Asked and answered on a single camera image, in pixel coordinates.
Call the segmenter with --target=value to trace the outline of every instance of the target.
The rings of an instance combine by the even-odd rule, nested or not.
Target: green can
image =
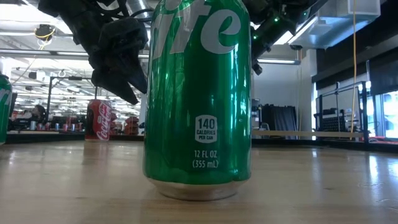
[[[0,145],[6,142],[12,86],[8,77],[0,74]]]
[[[248,12],[162,0],[151,31],[144,174],[169,197],[229,197],[251,175]]]

